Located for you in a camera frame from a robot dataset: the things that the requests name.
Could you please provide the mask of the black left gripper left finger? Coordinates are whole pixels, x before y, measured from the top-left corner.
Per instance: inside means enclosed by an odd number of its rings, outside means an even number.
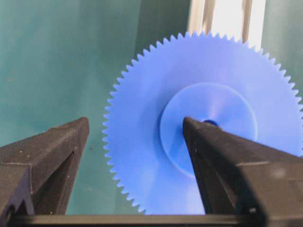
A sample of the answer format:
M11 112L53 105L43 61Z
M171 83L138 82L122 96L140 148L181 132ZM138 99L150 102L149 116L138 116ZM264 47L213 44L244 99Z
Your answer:
M55 126L0 148L0 213L65 214L89 120Z

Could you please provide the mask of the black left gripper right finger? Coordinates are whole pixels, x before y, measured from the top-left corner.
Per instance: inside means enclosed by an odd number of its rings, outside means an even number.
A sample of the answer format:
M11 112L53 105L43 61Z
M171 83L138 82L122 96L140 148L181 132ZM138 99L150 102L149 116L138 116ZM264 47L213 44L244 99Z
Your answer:
M183 136L207 214L242 227L303 224L303 160L190 117Z

